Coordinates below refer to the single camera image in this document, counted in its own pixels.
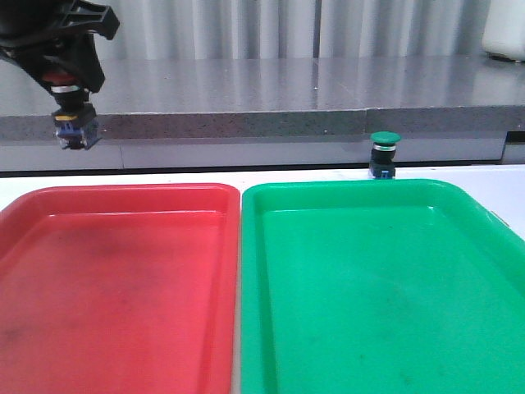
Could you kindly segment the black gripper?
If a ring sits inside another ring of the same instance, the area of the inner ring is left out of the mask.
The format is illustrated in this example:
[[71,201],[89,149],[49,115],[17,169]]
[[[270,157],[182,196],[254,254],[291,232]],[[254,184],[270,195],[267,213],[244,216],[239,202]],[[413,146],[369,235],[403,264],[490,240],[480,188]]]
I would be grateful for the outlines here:
[[48,94],[44,75],[54,68],[46,58],[59,48],[58,64],[87,90],[97,93],[105,75],[94,36],[114,39],[120,26],[108,5],[88,1],[2,1],[1,59],[20,68]]

